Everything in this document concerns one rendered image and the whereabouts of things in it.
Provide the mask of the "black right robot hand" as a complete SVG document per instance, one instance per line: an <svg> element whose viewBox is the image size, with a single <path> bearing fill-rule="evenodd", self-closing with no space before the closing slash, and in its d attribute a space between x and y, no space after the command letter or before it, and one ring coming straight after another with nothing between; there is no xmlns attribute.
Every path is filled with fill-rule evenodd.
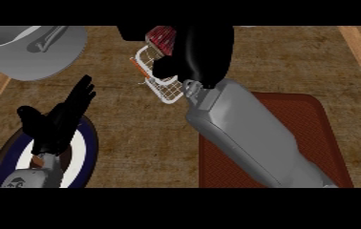
<svg viewBox="0 0 361 229"><path fill-rule="evenodd" d="M213 89L228 72L234 27L216 24L172 25L175 42L172 55L154 61L153 74L159 78L178 76L178 80L198 81L204 89Z"/></svg>

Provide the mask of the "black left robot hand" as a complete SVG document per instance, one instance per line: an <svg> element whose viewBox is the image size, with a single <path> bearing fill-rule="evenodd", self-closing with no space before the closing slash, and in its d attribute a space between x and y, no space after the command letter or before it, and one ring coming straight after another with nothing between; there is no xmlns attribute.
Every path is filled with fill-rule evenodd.
<svg viewBox="0 0 361 229"><path fill-rule="evenodd" d="M21 106L16 114L22 123L22 132L33 137L31 153L59 156L71 144L77 125L96 96L92 77L79 80L64 102L58 103L48 114L31 106Z"/></svg>

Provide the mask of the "red cupcake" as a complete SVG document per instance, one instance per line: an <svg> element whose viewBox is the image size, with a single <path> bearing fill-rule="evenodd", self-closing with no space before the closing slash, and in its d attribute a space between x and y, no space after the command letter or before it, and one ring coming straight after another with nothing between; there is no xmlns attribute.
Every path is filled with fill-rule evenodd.
<svg viewBox="0 0 361 229"><path fill-rule="evenodd" d="M160 56L172 56L176 30L172 26L157 26L145 34L145 42Z"/></svg>

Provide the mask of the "reddish brown tray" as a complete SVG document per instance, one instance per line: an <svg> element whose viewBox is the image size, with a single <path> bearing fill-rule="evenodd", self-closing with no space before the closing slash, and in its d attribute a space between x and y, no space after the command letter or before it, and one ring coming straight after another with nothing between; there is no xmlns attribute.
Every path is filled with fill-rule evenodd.
<svg viewBox="0 0 361 229"><path fill-rule="evenodd" d="M320 101L308 94L255 95L292 131L306 159L315 163L339 187L352 188L346 163ZM264 188L203 136L198 137L198 187Z"/></svg>

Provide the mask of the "white plate with blue rim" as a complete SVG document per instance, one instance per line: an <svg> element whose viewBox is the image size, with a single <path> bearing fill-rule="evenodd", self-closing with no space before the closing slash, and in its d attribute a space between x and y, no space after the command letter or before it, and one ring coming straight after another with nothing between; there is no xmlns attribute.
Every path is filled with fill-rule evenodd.
<svg viewBox="0 0 361 229"><path fill-rule="evenodd" d="M18 129L0 149L0 185L16 169L28 169L33 158L34 140ZM61 188L83 188L89 182L99 152L99 139L88 116L79 122L74 138L67 151L61 154L64 178Z"/></svg>

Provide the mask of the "brown food item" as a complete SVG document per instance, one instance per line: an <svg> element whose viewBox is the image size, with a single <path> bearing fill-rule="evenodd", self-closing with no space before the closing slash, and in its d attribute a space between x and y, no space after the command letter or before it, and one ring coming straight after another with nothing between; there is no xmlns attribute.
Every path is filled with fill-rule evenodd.
<svg viewBox="0 0 361 229"><path fill-rule="evenodd" d="M39 156L33 156L31 162L30 162L30 167L34 169L42 169L45 166L45 161Z"/></svg>

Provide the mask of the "orange carrot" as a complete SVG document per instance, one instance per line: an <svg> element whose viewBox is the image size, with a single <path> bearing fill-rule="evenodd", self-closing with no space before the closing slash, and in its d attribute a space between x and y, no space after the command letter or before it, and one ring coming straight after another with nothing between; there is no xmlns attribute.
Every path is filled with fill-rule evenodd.
<svg viewBox="0 0 361 229"><path fill-rule="evenodd" d="M150 79L150 74L148 72L142 69L142 67L139 66L136 59L132 57L130 58L132 63L135 64L138 70L141 71L142 75L145 76L147 79Z"/></svg>

